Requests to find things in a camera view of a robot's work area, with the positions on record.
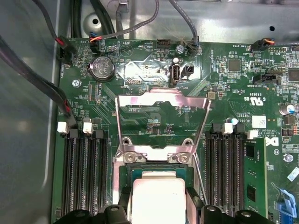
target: integrated circuit chip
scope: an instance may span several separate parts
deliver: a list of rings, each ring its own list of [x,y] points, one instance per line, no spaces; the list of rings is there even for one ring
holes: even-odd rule
[[[289,69],[289,81],[299,82],[299,69]]]
[[[251,185],[247,186],[247,197],[251,200],[256,202],[256,188],[252,187]]]
[[[240,71],[241,70],[241,60],[240,59],[229,59],[228,70],[229,71]]]
[[[215,92],[208,92],[207,97],[209,99],[216,99],[216,93]]]
[[[251,145],[247,145],[246,146],[246,155],[251,157],[251,158],[254,158],[254,146],[251,146]]]

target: black cable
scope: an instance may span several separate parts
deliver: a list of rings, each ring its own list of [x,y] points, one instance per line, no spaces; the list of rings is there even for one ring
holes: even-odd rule
[[[122,27],[122,12],[124,11],[124,9],[127,6],[123,5],[123,4],[119,4],[115,13],[115,24],[116,24],[116,32],[121,32],[123,31],[123,27]],[[123,34],[117,36],[118,39],[123,40]]]
[[[111,18],[100,0],[89,0],[102,25],[103,35],[114,34]]]
[[[158,15],[159,6],[160,6],[159,5],[159,0],[155,0],[155,3],[156,3],[155,12],[154,12],[153,16],[150,17],[148,20],[140,22],[140,23],[134,25],[133,27],[130,27],[130,28],[125,29],[123,31],[120,31],[120,32],[117,32],[117,33],[113,33],[113,34],[103,35],[103,36],[101,36],[101,39],[104,40],[104,39],[112,38],[112,37],[115,37],[115,36],[127,34],[127,33],[130,33],[130,32],[133,32],[133,31],[139,29],[142,26],[145,26],[145,25],[153,22],[156,19],[157,15]]]
[[[82,0],[71,0],[71,37],[82,38],[81,33]]]
[[[74,5],[75,5],[75,0],[71,0],[70,1],[71,37],[75,37],[75,34],[74,34]]]
[[[184,18],[184,20],[186,21],[186,23],[188,24],[192,35],[193,35],[193,40],[196,42],[197,41],[197,30],[196,27],[194,25],[194,23],[192,22],[191,18],[188,16],[188,14],[178,5],[176,0],[169,0],[169,2],[172,4],[172,6],[177,10],[177,12]]]
[[[10,49],[2,36],[0,36],[0,58],[41,92],[50,97],[64,114],[69,127],[77,126],[76,119],[71,111],[65,93],[53,83],[36,74]]]
[[[52,25],[52,22],[51,22],[51,18],[50,18],[50,16],[49,16],[49,14],[48,14],[48,12],[47,12],[45,6],[43,6],[43,4],[40,2],[40,0],[32,0],[32,1],[33,1],[33,2],[38,6],[38,8],[41,10],[41,12],[42,12],[42,14],[43,14],[43,16],[44,16],[44,18],[45,18],[45,20],[46,20],[48,29],[49,29],[49,31],[50,31],[52,37],[54,38],[54,40],[55,40],[57,43],[59,43],[60,45],[63,45],[63,44],[64,44],[63,41],[61,41],[61,40],[57,37],[57,35],[56,35],[56,33],[55,33],[55,30],[54,30],[53,25]]]

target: cable connector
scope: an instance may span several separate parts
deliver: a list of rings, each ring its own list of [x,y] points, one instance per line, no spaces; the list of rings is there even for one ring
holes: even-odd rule
[[[77,49],[67,38],[64,36],[59,36],[59,39],[63,42],[63,44],[59,45],[65,52],[76,54]]]
[[[271,45],[273,45],[275,42],[271,39],[263,38],[259,41],[254,42],[250,46],[250,51],[264,51],[268,49]]]
[[[119,4],[122,5],[122,7],[121,7],[122,13],[129,12],[129,1],[128,0],[119,0]]]

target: ram slot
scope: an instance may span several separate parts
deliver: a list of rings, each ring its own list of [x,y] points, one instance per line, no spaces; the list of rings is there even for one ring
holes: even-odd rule
[[[224,195],[222,193],[222,163],[223,163],[223,152],[222,152],[222,139],[217,135],[217,152],[216,152],[216,157],[217,157],[217,186],[216,186],[216,191],[217,191],[217,204],[218,206],[223,206],[224,202]]]
[[[99,148],[99,209],[106,205],[107,200],[107,178],[108,178],[108,145],[106,139],[100,139]]]
[[[226,214],[231,214],[233,197],[231,196],[232,190],[232,142],[230,136],[223,136],[222,142],[222,152],[223,152],[223,169],[222,169],[222,187],[224,188],[222,193],[225,196],[225,201],[223,203],[224,211]]]
[[[235,185],[233,185],[233,161],[235,158],[234,152],[233,152],[233,139],[231,135],[228,135],[228,138],[226,139],[227,142],[227,152],[228,152],[228,210],[229,210],[229,215],[230,216],[234,216],[235,215],[235,207],[233,204],[233,192],[234,192],[234,188],[237,187]]]
[[[76,150],[76,185],[74,195],[74,209],[82,209],[84,184],[84,149],[84,140],[78,139]]]
[[[234,139],[234,204],[235,211],[244,209],[244,136],[241,134],[235,135]]]
[[[88,140],[88,163],[87,163],[87,192],[86,206],[87,210],[94,214],[95,188],[96,188],[96,140]]]
[[[63,189],[62,189],[62,216],[73,210],[73,163],[74,148],[73,141],[75,139],[64,140],[64,168],[63,168]]]
[[[211,192],[210,192],[210,185],[211,185],[211,134],[206,132],[206,144],[205,144],[205,193],[207,198],[207,203],[211,204]]]
[[[82,174],[82,196],[81,196],[81,209],[87,210],[87,188],[88,188],[88,156],[89,156],[89,139],[83,139],[84,155],[83,155],[83,174]]]

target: orange wire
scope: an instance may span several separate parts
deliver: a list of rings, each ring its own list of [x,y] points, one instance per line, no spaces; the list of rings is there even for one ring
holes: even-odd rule
[[[275,44],[275,41],[269,41],[269,40],[267,40],[267,39],[265,39],[265,41],[266,41],[267,43],[269,43],[269,44]]]
[[[102,39],[101,36],[97,36],[95,38],[92,38],[89,42],[98,41],[98,40],[101,40],[101,39]]]

